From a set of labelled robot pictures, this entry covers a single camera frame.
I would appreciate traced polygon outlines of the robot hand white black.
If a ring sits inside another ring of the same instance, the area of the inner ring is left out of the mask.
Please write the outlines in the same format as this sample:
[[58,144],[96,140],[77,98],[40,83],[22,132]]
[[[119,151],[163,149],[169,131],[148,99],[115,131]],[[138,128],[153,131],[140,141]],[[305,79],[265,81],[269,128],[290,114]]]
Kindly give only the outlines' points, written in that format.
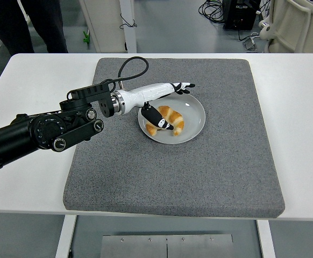
[[172,130],[174,127],[169,124],[165,116],[149,104],[150,101],[168,96],[173,92],[188,94],[188,88],[193,88],[193,83],[155,83],[143,86],[131,91],[123,89],[111,94],[114,111],[118,114],[126,114],[133,107],[140,107],[142,116],[158,128]]

